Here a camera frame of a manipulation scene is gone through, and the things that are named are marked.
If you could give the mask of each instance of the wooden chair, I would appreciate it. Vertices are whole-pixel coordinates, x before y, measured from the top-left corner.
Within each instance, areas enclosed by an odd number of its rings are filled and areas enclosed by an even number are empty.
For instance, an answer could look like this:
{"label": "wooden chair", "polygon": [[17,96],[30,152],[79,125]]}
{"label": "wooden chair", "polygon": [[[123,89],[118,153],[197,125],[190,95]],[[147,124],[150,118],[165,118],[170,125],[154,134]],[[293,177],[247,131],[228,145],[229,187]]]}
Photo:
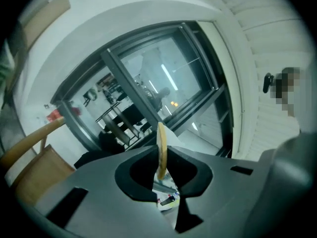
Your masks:
{"label": "wooden chair", "polygon": [[35,205],[48,188],[75,171],[51,145],[45,147],[47,136],[62,125],[63,117],[39,128],[14,145],[0,159],[0,167],[6,174],[24,153],[41,141],[40,153],[22,170],[11,186],[17,197],[29,205]]}

